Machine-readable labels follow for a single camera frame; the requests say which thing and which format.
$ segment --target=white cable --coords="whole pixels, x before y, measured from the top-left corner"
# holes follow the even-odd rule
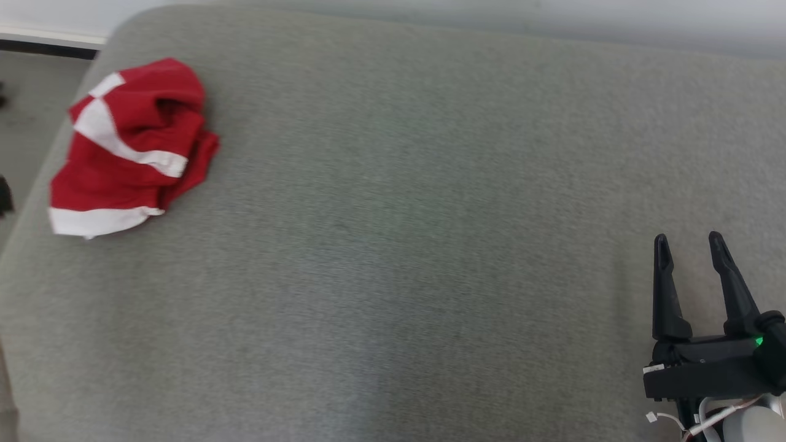
[[[680,426],[680,430],[685,431],[685,427],[682,425],[682,422],[680,422],[680,420],[676,416],[672,416],[671,414],[666,414],[666,413],[655,414],[652,411],[650,411],[649,413],[646,414],[646,418],[649,421],[649,423],[653,423],[653,422],[657,421],[659,416],[661,418],[669,418],[672,421],[675,421],[677,423],[677,425]]]
[[[667,414],[667,413],[657,413],[656,415],[660,416],[661,418],[669,418],[669,419],[671,419],[672,421],[676,422],[677,425],[680,426],[680,429],[682,431],[685,431],[685,427],[682,426],[682,422],[680,422],[680,420],[676,416],[672,416],[671,414]]]
[[[711,418],[700,423],[699,425],[695,425],[690,429],[688,429],[688,431],[686,431],[685,435],[682,437],[681,442],[686,442],[688,439],[690,439],[691,436],[695,436],[696,434],[702,433],[705,429],[708,429],[713,425],[717,424],[718,422],[722,421],[723,419],[728,418],[733,412],[737,410],[742,410],[745,407],[750,407],[751,405],[756,403],[757,400],[761,399],[761,397],[762,395],[759,395],[753,399],[740,402],[737,405],[732,405],[731,407],[724,408],[723,411],[721,411],[720,413],[712,416]]]
[[[704,399],[702,399],[701,404],[699,404],[699,413],[698,413],[699,421],[697,422],[697,424],[703,424],[704,421],[707,420],[707,408],[709,407],[710,402],[712,402],[713,400],[714,399],[711,397],[705,397]],[[705,429],[703,434],[704,434],[704,439],[706,439],[707,442],[721,442],[721,437],[718,435],[718,432],[715,431],[714,428]]]
[[[781,396],[776,396],[776,397],[777,397],[777,401],[778,401],[777,402],[778,403],[778,412],[777,413],[780,414],[780,416],[783,419],[786,419],[786,416],[784,416],[784,403],[783,403],[783,400],[781,400]]]

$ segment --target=red cloth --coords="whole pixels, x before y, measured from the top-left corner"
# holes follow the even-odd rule
[[[93,237],[160,215],[202,182],[219,148],[204,89],[173,58],[107,76],[71,107],[68,161],[51,182],[56,234]]]

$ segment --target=wire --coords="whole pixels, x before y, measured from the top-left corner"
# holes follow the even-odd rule
[[[709,407],[710,402],[713,400],[714,399],[711,397],[705,397],[701,400],[701,403],[699,404],[699,421],[697,424],[703,424],[704,421],[707,420],[707,407]],[[721,437],[718,435],[717,431],[714,431],[714,429],[705,429],[703,434],[704,439],[707,442],[721,442]]]
[[[737,405],[732,405],[731,407],[724,408],[723,411],[721,411],[720,413],[712,416],[711,418],[709,418],[708,420],[700,423],[699,425],[695,425],[695,426],[691,427],[690,429],[688,429],[685,432],[685,434],[682,436],[682,440],[680,442],[686,442],[691,437],[693,437],[693,436],[695,436],[697,434],[702,433],[705,429],[708,429],[708,428],[712,427],[713,425],[717,424],[718,422],[722,421],[723,419],[728,418],[735,411],[742,410],[743,408],[746,408],[746,407],[750,407],[751,405],[756,403],[757,400],[761,399],[762,396],[763,395],[758,395],[758,396],[756,396],[753,399],[744,400],[744,401],[738,403]]]
[[[667,414],[667,413],[656,413],[656,415],[660,416],[661,418],[669,418],[669,419],[671,419],[672,421],[676,422],[677,425],[680,426],[680,429],[682,431],[685,431],[685,427],[682,425],[682,422],[680,422],[680,420],[677,418],[677,416],[672,416],[671,414]]]

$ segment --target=gray fabric surface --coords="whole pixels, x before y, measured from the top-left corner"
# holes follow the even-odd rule
[[[89,66],[88,60],[0,50],[0,82],[8,98],[0,109],[0,175],[13,190],[17,211]],[[14,214],[0,221],[0,253],[15,221]]]
[[[19,411],[13,402],[11,381],[8,378],[6,356],[0,342],[0,441],[17,442],[19,435]]]
[[[222,137],[166,215],[0,260],[23,439],[674,440],[647,423],[652,240],[722,330],[707,234],[784,307],[786,65],[183,6],[88,73],[177,57]]]

